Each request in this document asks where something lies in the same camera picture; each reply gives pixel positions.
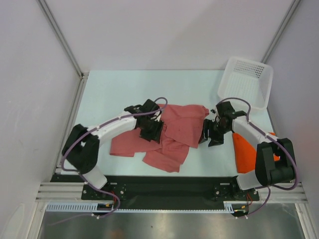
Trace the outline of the pink red t shirt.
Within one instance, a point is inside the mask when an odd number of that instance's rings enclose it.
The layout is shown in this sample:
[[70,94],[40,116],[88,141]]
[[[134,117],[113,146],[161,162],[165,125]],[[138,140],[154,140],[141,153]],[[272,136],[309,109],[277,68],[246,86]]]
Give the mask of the pink red t shirt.
[[198,148],[204,119],[209,109],[202,105],[168,105],[161,120],[164,122],[160,143],[140,137],[141,129],[124,132],[112,139],[110,155],[133,157],[145,153],[143,162],[166,171],[179,172],[189,149]]

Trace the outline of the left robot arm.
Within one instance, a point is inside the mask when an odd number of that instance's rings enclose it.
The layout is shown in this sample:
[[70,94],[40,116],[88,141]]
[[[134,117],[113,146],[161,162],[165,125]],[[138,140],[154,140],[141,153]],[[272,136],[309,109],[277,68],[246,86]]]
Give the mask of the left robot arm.
[[167,105],[165,97],[159,97],[155,101],[148,99],[143,105],[126,107],[117,117],[100,125],[75,125],[61,152],[61,168],[64,171],[78,173],[93,187],[92,192],[99,199],[107,198],[110,186],[107,184],[107,177],[97,166],[100,146],[134,129],[140,130],[140,138],[160,143],[163,128],[160,118]]

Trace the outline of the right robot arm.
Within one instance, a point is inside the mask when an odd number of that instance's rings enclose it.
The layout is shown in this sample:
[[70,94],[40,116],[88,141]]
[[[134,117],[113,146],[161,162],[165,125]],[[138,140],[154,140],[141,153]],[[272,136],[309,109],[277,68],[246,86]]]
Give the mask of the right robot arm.
[[215,119],[203,122],[200,142],[209,140],[209,146],[224,143],[224,136],[229,132],[241,135],[256,151],[254,170],[235,177],[235,184],[230,187],[230,195],[241,200],[248,194],[248,189],[274,186],[294,181],[290,190],[296,188],[299,175],[292,142],[287,138],[271,135],[250,119],[250,111],[236,111],[230,99],[219,102],[213,113]]

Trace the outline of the folded orange t shirt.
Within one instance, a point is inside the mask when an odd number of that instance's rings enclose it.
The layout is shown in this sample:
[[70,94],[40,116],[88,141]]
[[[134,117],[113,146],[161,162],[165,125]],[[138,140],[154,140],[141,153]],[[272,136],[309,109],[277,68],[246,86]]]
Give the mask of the folded orange t shirt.
[[245,174],[255,169],[256,149],[238,133],[232,133],[235,163],[238,173]]

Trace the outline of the white plastic basket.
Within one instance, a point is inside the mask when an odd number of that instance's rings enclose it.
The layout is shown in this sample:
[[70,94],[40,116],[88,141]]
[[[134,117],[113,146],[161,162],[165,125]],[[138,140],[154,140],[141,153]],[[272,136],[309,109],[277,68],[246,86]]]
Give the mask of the white plastic basket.
[[261,62],[230,57],[223,73],[217,95],[219,99],[241,98],[250,103],[252,110],[267,108],[274,70]]

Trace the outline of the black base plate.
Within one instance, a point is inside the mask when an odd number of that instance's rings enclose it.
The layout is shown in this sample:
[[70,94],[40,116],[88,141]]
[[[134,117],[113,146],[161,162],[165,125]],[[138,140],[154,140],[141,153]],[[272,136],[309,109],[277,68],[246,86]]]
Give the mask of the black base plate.
[[111,200],[123,210],[219,210],[225,201],[257,202],[257,189],[240,190],[235,177],[108,176],[101,192],[85,186],[84,201]]

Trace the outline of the left aluminium corner post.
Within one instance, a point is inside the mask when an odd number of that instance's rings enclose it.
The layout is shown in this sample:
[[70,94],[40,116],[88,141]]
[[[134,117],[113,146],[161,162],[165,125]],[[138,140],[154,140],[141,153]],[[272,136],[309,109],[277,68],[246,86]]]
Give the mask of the left aluminium corner post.
[[48,5],[46,0],[37,0],[37,4],[39,5],[41,11],[43,12],[44,17],[46,18],[49,26],[51,27],[54,35],[56,36],[60,46],[62,47],[62,50],[64,51],[67,59],[71,63],[72,68],[76,72],[77,76],[80,79],[87,79],[88,73],[81,70],[80,65],[78,61],[75,58],[75,55],[68,44],[67,39],[65,38],[58,21],[56,20],[52,10],[50,9],[50,6]]

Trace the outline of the aluminium corner post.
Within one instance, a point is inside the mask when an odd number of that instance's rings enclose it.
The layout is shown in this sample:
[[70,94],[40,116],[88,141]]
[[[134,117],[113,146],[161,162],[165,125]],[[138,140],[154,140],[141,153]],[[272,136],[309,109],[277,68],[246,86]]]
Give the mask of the aluminium corner post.
[[263,55],[261,62],[267,64],[271,55],[275,51],[277,45],[279,44],[286,28],[289,26],[290,22],[292,21],[294,15],[298,11],[299,6],[301,5],[302,0],[293,0],[288,7],[287,12],[285,13],[276,33],[274,34],[265,54]]
[[56,36],[60,46],[62,47],[62,50],[64,51],[67,59],[71,63],[72,68],[76,72],[77,76],[80,79],[87,79],[88,73],[81,70],[80,65],[78,61],[75,58],[75,55],[68,44],[67,39],[65,38],[58,21],[56,20],[52,10],[50,9],[50,6],[48,5],[46,0],[37,0],[37,4],[39,5],[41,11],[43,12],[44,17],[46,18],[49,26],[51,27],[54,35]]

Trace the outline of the right aluminium corner post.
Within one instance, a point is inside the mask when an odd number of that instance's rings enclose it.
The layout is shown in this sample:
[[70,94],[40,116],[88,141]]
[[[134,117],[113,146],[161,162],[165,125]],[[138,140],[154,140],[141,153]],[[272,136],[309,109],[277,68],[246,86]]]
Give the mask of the right aluminium corner post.
[[274,34],[265,54],[263,55],[261,62],[267,64],[271,55],[275,51],[277,45],[279,44],[286,28],[289,26],[290,22],[292,21],[294,15],[298,11],[299,6],[301,5],[302,0],[293,0],[288,7],[287,12],[285,13],[276,33]]

